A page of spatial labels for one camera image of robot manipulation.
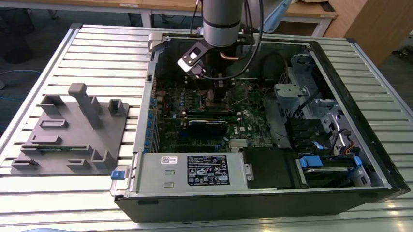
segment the motherboard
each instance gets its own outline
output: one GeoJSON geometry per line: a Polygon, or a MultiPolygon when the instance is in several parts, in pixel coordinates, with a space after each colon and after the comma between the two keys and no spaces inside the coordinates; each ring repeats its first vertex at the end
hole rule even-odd
{"type": "Polygon", "coordinates": [[[173,82],[157,85],[159,152],[238,152],[274,146],[263,98],[271,89],[234,81],[222,102],[208,101],[208,90],[173,82]]]}

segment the blue cable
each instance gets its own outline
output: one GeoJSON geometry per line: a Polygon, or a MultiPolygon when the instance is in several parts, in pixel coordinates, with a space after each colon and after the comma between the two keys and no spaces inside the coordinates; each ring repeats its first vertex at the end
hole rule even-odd
{"type": "Polygon", "coordinates": [[[25,98],[5,98],[5,97],[0,97],[0,99],[8,100],[8,101],[20,101],[20,100],[24,100],[25,98]]]}
{"type": "Polygon", "coordinates": [[[17,70],[12,70],[12,71],[5,71],[2,73],[0,73],[0,75],[4,75],[6,73],[12,73],[12,72],[33,72],[33,73],[38,73],[41,74],[41,72],[36,71],[36,70],[30,70],[30,69],[17,69],[17,70]]]}
{"type": "MultiPolygon", "coordinates": [[[[17,70],[1,72],[1,73],[0,73],[0,76],[4,75],[4,74],[6,74],[6,73],[13,73],[13,72],[32,72],[32,73],[41,74],[41,72],[38,72],[38,71],[36,71],[36,70],[17,69],[17,70]]],[[[8,101],[20,101],[20,100],[24,100],[25,98],[6,98],[6,97],[0,97],[0,99],[8,100],[8,101]]]]}

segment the blue latch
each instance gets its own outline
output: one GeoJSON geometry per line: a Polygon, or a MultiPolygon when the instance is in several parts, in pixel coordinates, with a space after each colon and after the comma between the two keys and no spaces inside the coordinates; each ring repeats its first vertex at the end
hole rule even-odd
{"type": "Polygon", "coordinates": [[[315,145],[318,150],[323,150],[323,146],[316,141],[311,141],[311,143],[315,145]]]}
{"type": "Polygon", "coordinates": [[[361,159],[358,156],[354,156],[354,163],[355,163],[355,166],[359,167],[362,165],[362,162],[361,162],[361,159]]]}
{"type": "Polygon", "coordinates": [[[303,156],[299,159],[299,164],[302,168],[306,167],[322,167],[322,162],[319,156],[303,156]]]}
{"type": "Polygon", "coordinates": [[[124,174],[125,174],[124,171],[113,170],[113,171],[111,172],[111,179],[112,179],[112,180],[124,180],[124,174]]]}

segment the slotted metal surface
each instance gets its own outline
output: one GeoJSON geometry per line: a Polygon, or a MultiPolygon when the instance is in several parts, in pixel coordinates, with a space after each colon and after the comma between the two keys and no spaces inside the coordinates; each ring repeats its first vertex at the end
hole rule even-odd
{"type": "MultiPolygon", "coordinates": [[[[71,30],[45,68],[37,86],[0,140],[0,231],[54,228],[72,231],[411,231],[413,193],[383,203],[369,203],[335,215],[198,223],[135,224],[108,193],[108,176],[13,177],[12,160],[42,113],[36,104],[44,94],[63,94],[72,82],[88,85],[100,102],[120,98],[132,108],[124,130],[119,165],[131,163],[135,127],[144,87],[147,38],[152,31],[129,27],[84,25],[71,30]]],[[[187,30],[165,32],[187,33],[187,30]]],[[[411,112],[389,87],[357,45],[345,39],[266,35],[267,38],[318,41],[337,68],[387,153],[413,187],[411,112]]]]}

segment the warning label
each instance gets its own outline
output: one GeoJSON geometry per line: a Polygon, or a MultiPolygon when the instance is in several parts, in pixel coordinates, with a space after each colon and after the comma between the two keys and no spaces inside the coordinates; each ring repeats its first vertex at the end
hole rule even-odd
{"type": "Polygon", "coordinates": [[[226,156],[188,156],[187,184],[191,186],[228,185],[226,156]]]}

